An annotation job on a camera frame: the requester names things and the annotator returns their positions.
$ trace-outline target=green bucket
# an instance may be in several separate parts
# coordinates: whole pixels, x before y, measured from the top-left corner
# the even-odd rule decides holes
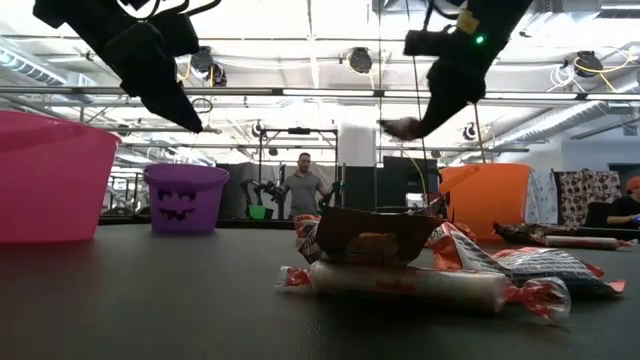
[[[261,206],[261,205],[249,206],[249,217],[254,220],[264,220],[266,214],[267,214],[267,208],[265,206]]]

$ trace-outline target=gray t-shirt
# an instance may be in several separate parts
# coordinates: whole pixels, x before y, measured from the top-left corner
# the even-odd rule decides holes
[[[316,193],[322,188],[322,180],[311,172],[306,174],[296,173],[289,176],[282,184],[285,193],[291,191],[291,214],[318,215],[318,202]]]

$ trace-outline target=red cap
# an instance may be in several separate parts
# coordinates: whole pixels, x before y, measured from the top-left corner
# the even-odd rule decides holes
[[[627,191],[640,188],[640,176],[634,176],[627,181]]]

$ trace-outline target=candy wrapper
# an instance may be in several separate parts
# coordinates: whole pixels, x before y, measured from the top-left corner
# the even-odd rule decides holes
[[[410,296],[428,304],[497,313],[505,303],[520,303],[558,322],[571,309],[569,292],[558,278],[527,281],[515,287],[495,272],[447,271],[415,267],[351,266],[315,262],[309,269],[282,267],[276,287],[310,286],[314,292]]]
[[[357,265],[406,266],[420,255],[444,220],[426,215],[373,214],[329,208],[322,216],[295,219],[298,251],[317,260]]]
[[[494,223],[493,228],[495,233],[508,243],[518,245],[618,250],[620,248],[631,248],[638,243],[637,240],[624,241],[605,237],[550,235],[549,233],[558,231],[559,227],[557,226],[537,224],[500,225]]]
[[[455,226],[445,223],[429,238],[438,269],[494,271],[508,276],[516,286],[539,277],[557,277],[572,296],[619,295],[624,281],[606,283],[604,272],[559,249],[522,248],[490,256]]]

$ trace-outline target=pink bucket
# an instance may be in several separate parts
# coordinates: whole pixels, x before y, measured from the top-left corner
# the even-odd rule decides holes
[[[93,239],[119,143],[79,123],[0,111],[0,244]]]

